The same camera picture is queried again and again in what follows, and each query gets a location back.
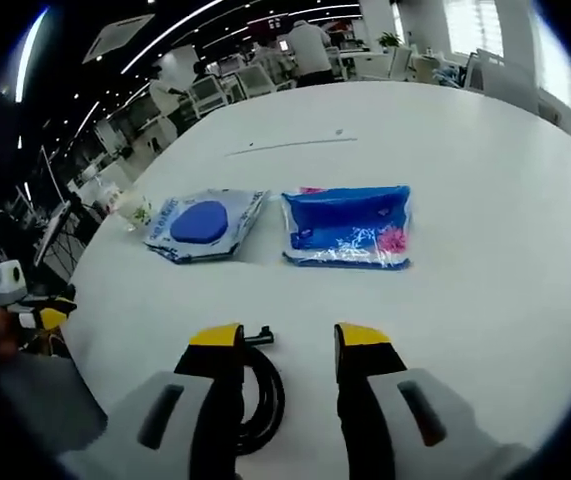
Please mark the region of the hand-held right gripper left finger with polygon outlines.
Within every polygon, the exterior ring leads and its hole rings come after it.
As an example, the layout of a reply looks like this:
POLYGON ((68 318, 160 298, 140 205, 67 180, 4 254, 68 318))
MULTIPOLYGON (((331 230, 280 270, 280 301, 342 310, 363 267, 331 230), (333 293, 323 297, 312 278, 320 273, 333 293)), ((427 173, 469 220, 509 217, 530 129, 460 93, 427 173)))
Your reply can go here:
POLYGON ((233 479, 243 417, 243 327, 204 329, 175 369, 126 395, 104 432, 60 462, 74 479, 233 479))

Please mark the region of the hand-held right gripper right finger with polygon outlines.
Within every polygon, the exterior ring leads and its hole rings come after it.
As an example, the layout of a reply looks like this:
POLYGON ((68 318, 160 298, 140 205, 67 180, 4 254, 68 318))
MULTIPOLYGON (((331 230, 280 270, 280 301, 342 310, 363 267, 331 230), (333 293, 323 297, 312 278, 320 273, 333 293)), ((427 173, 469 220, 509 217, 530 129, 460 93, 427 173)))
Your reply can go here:
POLYGON ((337 414, 352 479, 472 479, 498 444, 460 395, 409 368, 381 331, 334 327, 337 414))

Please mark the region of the person's left hand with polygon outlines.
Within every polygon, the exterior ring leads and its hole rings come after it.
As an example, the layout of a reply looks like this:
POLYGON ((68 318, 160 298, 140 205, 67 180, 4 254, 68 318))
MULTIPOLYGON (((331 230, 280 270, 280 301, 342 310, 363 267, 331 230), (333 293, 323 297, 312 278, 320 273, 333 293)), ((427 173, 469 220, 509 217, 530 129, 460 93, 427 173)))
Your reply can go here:
POLYGON ((22 327, 18 318, 0 307, 0 360, 16 355, 21 345, 22 327))

